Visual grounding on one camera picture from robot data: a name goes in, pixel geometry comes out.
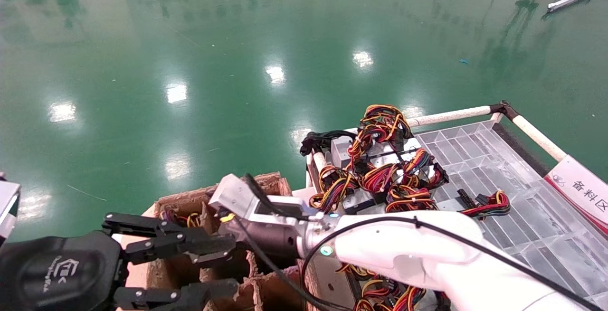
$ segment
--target shiny floor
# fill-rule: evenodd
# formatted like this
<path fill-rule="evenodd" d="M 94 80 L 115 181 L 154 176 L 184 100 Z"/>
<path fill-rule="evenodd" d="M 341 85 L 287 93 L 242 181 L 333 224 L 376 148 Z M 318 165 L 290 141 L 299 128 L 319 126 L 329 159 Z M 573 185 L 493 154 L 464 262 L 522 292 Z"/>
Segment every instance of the shiny floor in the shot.
<path fill-rule="evenodd" d="M 227 173 L 304 185 L 298 142 L 508 99 L 608 179 L 608 0 L 0 0 L 0 170 L 13 240 Z"/>

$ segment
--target black cable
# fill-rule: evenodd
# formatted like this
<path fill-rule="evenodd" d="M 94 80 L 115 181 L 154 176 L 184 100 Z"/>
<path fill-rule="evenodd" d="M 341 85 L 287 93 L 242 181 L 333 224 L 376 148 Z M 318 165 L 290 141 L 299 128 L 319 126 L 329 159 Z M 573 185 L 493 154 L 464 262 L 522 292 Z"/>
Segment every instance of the black cable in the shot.
<path fill-rule="evenodd" d="M 310 294 L 310 292 L 308 292 L 308 288 L 306 287 L 306 283 L 304 282 L 304 275 L 306 274 L 306 268 L 308 268 L 308 265 L 310 264 L 310 261 L 312 260 L 313 256 L 321 249 L 321 247 L 324 244 L 326 244 L 330 240 L 336 238 L 337 236 L 340 236 L 340 235 L 346 233 L 347 231 L 356 229 L 357 227 L 360 227 L 363 225 L 368 225 L 368 224 L 375 224 L 378 222 L 385 222 L 385 221 L 396 221 L 396 222 L 414 224 L 416 226 L 416 228 L 423 226 L 423 227 L 427 227 L 428 229 L 431 229 L 433 231 L 436 231 L 437 233 L 449 236 L 452 239 L 458 240 L 458 241 L 462 242 L 463 244 L 471 246 L 471 247 L 475 248 L 476 250 L 481 251 L 484 254 L 490 255 L 494 259 L 497 259 L 500 262 L 502 262 L 506 265 L 509 265 L 509 266 L 529 275 L 530 277 L 547 285 L 551 289 L 556 290 L 557 292 L 563 294 L 567 298 L 570 298 L 574 302 L 577 302 L 578 304 L 586 307 L 587 309 L 589 309 L 591 311 L 603 311 L 602 309 L 599 308 L 599 306 L 593 304 L 592 302 L 587 302 L 582 297 L 578 296 L 577 294 L 570 291 L 569 289 L 565 289 L 564 287 L 561 287 L 557 283 L 554 283 L 551 279 L 545 278 L 543 275 L 538 274 L 537 272 L 526 267 L 525 265 L 516 263 L 515 261 L 511 261 L 507 257 L 504 257 L 503 255 L 500 255 L 498 253 L 495 253 L 493 250 L 490 250 L 489 248 L 486 248 L 480 244 L 476 244 L 475 242 L 465 239 L 462 236 L 456 235 L 456 234 L 452 233 L 451 231 L 447 231 L 441 227 L 437 227 L 432 224 L 428 224 L 426 222 L 419 221 L 419 220 L 417 220 L 417 218 L 415 216 L 414 216 L 414 218 L 403 218 L 403 217 L 395 217 L 395 216 L 384 216 L 384 217 L 379 217 L 379 218 L 372 218 L 370 220 L 364 220 L 364 221 L 358 222 L 356 224 L 348 225 L 348 226 L 343 227 L 342 229 L 336 230 L 336 231 L 334 231 L 334 233 L 328 235 L 328 237 L 326 237 L 324 240 L 319 242 L 319 244 L 317 244 L 317 246 L 315 246 L 308 253 L 308 255 L 306 255 L 306 258 L 304 259 L 304 264 L 302 265 L 302 271 L 300 272 L 300 274 L 301 274 L 300 275 L 300 285 L 302 285 L 304 292 Z"/>
<path fill-rule="evenodd" d="M 302 215 L 291 215 L 289 212 L 283 211 L 274 205 L 269 199 L 264 190 L 262 190 L 261 186 L 258 184 L 256 179 L 252 177 L 249 173 L 245 173 L 245 182 L 251 189 L 251 191 L 256 195 L 256 197 L 260 200 L 260 203 L 265 205 L 268 209 L 273 211 L 275 214 L 285 217 L 293 217 L 298 221 L 308 221 L 308 216 Z"/>
<path fill-rule="evenodd" d="M 234 220 L 237 223 L 237 225 L 241 228 L 241 230 L 243 231 L 243 234 L 245 235 L 245 237 L 247 238 L 247 243 L 251 246 L 251 248 L 254 250 L 254 252 L 260 257 L 260 259 L 262 259 L 262 261 L 264 261 L 264 263 L 266 263 L 276 273 L 276 275 L 279 278 L 281 278 L 285 283 L 287 283 L 287 285 L 289 285 L 289 287 L 294 289 L 302 298 L 304 298 L 307 302 L 311 303 L 314 307 L 316 307 L 317 309 L 320 309 L 321 311 L 327 311 L 327 309 L 325 308 L 325 305 L 323 305 L 321 302 L 318 302 L 315 298 L 311 298 L 312 294 L 310 292 L 300 289 L 300 287 L 298 287 L 298 285 L 296 285 L 293 281 L 291 281 L 291 279 L 289 279 L 285 275 L 285 273 L 283 273 L 283 271 L 272 262 L 272 260 L 264 253 L 263 250 L 261 250 L 261 248 L 258 246 L 258 244 L 256 244 L 256 242 L 251 238 L 247 229 L 245 229 L 245 226 L 243 226 L 243 224 L 241 223 L 241 220 L 239 220 L 238 217 L 235 217 Z M 352 311 L 352 309 L 345 307 L 344 311 Z"/>

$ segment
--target transparent plastic tray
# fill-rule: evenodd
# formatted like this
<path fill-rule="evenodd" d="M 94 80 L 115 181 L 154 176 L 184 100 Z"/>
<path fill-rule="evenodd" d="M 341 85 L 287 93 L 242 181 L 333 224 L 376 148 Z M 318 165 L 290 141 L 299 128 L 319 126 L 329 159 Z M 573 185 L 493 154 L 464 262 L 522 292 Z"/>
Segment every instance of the transparent plastic tray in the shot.
<path fill-rule="evenodd" d="M 503 190 L 511 201 L 507 216 L 487 217 L 485 238 L 517 260 L 608 308 L 608 240 L 578 214 L 543 177 L 491 129 L 493 121 L 416 134 L 422 147 L 446 169 L 450 183 L 435 190 L 443 210 L 462 207 L 455 197 Z M 419 305 L 434 308 L 428 293 Z"/>

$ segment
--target red and white sign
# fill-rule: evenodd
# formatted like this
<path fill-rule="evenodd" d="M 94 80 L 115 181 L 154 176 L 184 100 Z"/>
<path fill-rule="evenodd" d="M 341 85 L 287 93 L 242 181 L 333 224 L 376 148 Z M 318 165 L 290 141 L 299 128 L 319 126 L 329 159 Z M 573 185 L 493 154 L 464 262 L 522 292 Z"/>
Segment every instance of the red and white sign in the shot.
<path fill-rule="evenodd" d="M 571 156 L 560 161 L 545 180 L 608 234 L 608 185 L 604 181 Z"/>

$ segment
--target cardboard box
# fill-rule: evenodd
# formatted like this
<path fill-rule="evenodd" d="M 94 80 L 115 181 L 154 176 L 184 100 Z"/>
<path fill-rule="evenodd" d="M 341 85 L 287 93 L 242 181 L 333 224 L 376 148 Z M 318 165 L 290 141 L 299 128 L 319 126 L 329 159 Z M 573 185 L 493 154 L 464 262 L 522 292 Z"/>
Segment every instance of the cardboard box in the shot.
<path fill-rule="evenodd" d="M 292 192 L 287 179 L 280 173 L 268 173 L 256 177 L 256 181 L 269 195 L 291 196 Z M 219 220 L 213 217 L 215 210 L 207 203 L 217 185 L 182 192 L 156 201 L 144 216 L 159 217 L 165 210 L 172 210 L 178 216 L 187 217 L 193 212 L 200 214 L 202 227 L 207 233 L 214 233 L 219 227 Z M 124 236 L 122 244 L 141 240 L 141 238 Z M 295 283 L 299 283 L 302 264 L 300 260 L 276 259 L 283 272 Z M 313 270 L 306 274 L 307 285 L 313 293 L 317 291 Z M 241 285 L 234 299 L 213 300 L 207 304 L 206 311 L 301 311 L 304 302 L 299 294 L 272 272 L 265 263 L 250 251 L 237 250 L 232 259 L 213 268 L 199 269 L 189 258 L 182 256 L 152 263 L 130 266 L 127 286 L 146 288 L 177 289 L 180 286 L 196 281 L 235 278 Z"/>

